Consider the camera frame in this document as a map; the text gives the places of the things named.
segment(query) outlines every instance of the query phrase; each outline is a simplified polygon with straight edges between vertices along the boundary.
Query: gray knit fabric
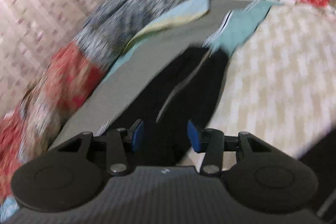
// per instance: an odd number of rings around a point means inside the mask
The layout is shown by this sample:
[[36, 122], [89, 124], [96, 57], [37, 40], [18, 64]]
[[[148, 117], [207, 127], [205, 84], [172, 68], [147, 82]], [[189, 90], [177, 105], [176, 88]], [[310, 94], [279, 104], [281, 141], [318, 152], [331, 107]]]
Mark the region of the gray knit fabric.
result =
[[75, 41], [103, 70], [145, 25], [184, 0], [105, 0], [86, 20]]

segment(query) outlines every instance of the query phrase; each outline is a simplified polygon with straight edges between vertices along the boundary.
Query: gray cloth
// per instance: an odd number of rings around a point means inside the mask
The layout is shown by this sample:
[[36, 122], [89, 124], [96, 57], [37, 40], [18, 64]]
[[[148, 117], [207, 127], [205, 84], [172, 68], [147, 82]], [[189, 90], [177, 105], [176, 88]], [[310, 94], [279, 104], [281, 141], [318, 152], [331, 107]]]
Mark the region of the gray cloth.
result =
[[94, 134], [104, 123], [116, 119], [137, 97], [150, 80], [190, 45], [201, 46], [221, 24], [229, 10], [244, 8], [249, 2], [211, 0], [210, 11], [201, 19], [183, 26], [160, 31], [147, 38], [85, 104], [70, 118], [56, 138], [53, 147], [82, 131]]
[[184, 0], [105, 0], [86, 20], [75, 42], [103, 70], [130, 39], [152, 20]]

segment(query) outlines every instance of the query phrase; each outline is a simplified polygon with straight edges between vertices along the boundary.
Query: blue rubber tip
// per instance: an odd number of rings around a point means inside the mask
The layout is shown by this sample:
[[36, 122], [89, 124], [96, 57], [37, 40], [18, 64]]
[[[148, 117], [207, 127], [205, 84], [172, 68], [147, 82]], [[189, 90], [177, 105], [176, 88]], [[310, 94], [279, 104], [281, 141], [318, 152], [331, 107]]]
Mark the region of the blue rubber tip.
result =
[[141, 145], [141, 141], [145, 132], [144, 122], [142, 121], [137, 128], [134, 130], [132, 138], [132, 150], [138, 151]]
[[194, 124], [189, 120], [187, 125], [188, 138], [190, 140], [191, 146], [196, 153], [201, 152], [201, 142], [199, 137], [199, 132], [194, 126]]

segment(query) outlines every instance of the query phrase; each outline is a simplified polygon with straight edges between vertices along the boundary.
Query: blanket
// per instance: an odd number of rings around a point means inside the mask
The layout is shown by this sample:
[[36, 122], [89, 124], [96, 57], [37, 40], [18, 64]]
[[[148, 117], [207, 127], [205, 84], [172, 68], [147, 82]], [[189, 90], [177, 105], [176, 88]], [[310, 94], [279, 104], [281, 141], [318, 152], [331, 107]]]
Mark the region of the blanket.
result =
[[105, 0], [56, 53], [11, 115], [0, 122], [0, 202], [14, 171], [47, 150], [121, 54], [149, 22], [184, 0]]

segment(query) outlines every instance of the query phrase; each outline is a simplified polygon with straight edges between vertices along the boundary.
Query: gray ribbed surface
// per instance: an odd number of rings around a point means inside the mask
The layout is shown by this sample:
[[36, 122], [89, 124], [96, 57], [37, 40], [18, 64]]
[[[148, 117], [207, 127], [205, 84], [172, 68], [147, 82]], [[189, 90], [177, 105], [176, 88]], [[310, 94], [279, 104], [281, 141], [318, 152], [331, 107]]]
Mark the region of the gray ribbed surface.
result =
[[313, 224], [322, 223], [308, 210], [268, 215], [244, 208], [216, 178], [193, 167], [138, 167], [110, 179], [103, 192], [82, 207], [63, 213], [20, 210], [7, 224]]

